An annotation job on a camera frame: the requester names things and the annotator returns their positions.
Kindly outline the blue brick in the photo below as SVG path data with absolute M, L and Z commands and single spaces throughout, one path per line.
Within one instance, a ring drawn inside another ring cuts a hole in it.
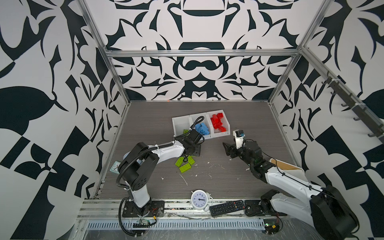
M 205 123 L 196 124 L 195 130 L 202 136 L 210 135 L 210 129 Z

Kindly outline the red brick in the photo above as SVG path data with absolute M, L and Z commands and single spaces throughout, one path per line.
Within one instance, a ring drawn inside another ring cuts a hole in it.
M 227 129 L 223 126 L 219 126 L 218 129 L 220 132 L 226 132 L 227 131 Z
M 222 119 L 223 117 L 224 117 L 223 113 L 213 114 L 213 118 L 216 118 L 216 119 Z

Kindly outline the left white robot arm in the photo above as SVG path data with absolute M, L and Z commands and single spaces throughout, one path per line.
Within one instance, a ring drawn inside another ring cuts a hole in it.
M 129 201 L 133 202 L 133 207 L 138 211 L 139 217 L 144 217 L 150 212 L 152 199 L 148 193 L 147 183 L 152 176 L 156 166 L 164 161 L 173 158 L 187 159 L 200 153 L 201 144 L 205 141 L 195 129 L 197 124 L 204 121 L 204 116 L 199 116 L 190 126 L 187 133 L 174 136 L 169 143 L 148 146 L 140 142 L 124 157 L 118 167 L 119 175 L 116 185 L 129 192 L 130 195 L 121 200 L 118 210 L 118 221 L 122 231 L 130 237 L 142 236 L 145 231 L 128 230 L 124 227 L 122 220 L 123 207 Z

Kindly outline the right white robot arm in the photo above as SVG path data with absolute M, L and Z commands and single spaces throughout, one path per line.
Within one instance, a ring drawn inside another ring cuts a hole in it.
M 275 212 L 285 213 L 314 227 L 325 240 L 344 240 L 360 227 L 339 190 L 309 183 L 282 170 L 278 160 L 268 161 L 257 142 L 245 142 L 241 147 L 223 143 L 226 155 L 240 158 L 258 180 L 281 189 L 264 194 Z

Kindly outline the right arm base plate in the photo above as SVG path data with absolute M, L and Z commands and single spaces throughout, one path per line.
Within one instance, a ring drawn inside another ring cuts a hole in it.
M 266 200 L 246 200 L 245 214 L 247 217 L 285 217 L 287 214 L 276 212 Z

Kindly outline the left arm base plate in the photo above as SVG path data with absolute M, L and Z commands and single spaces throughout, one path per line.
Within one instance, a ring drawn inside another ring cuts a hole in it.
M 149 201 L 142 208 L 139 208 L 133 201 L 125 202 L 122 217 L 138 218 L 138 217 L 162 217 L 164 215 L 164 201 Z

